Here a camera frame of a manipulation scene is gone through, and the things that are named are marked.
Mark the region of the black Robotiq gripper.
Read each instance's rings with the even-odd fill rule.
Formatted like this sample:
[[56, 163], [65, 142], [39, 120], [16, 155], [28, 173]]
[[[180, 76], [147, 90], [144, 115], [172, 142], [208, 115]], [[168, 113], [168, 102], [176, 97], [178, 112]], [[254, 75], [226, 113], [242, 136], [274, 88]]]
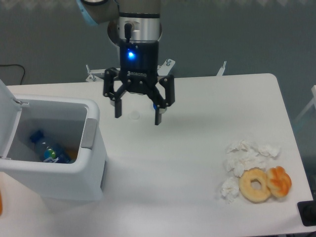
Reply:
[[[126, 91], [147, 95], [157, 106], [155, 110], [155, 125], [161, 123], [162, 114], [175, 102], [174, 76], [167, 75], [158, 81], [158, 48], [157, 40], [127, 42], [119, 41], [120, 72], [109, 68], [104, 73], [103, 96], [110, 98], [115, 108], [115, 118], [122, 115], [121, 97]], [[118, 79], [122, 85], [114, 90], [114, 82]], [[164, 88], [162, 97], [156, 83]]]

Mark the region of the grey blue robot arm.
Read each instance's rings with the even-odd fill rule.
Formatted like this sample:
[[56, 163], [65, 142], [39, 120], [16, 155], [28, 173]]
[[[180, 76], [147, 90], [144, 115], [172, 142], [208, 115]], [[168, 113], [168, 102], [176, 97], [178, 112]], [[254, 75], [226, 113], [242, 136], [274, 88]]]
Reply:
[[161, 36], [159, 0], [78, 0], [77, 5], [91, 25], [108, 22], [115, 29], [120, 69], [104, 72], [103, 95], [110, 98], [115, 117], [122, 115], [121, 98], [126, 93], [147, 95], [155, 109], [155, 124], [175, 101], [174, 76], [158, 74]]

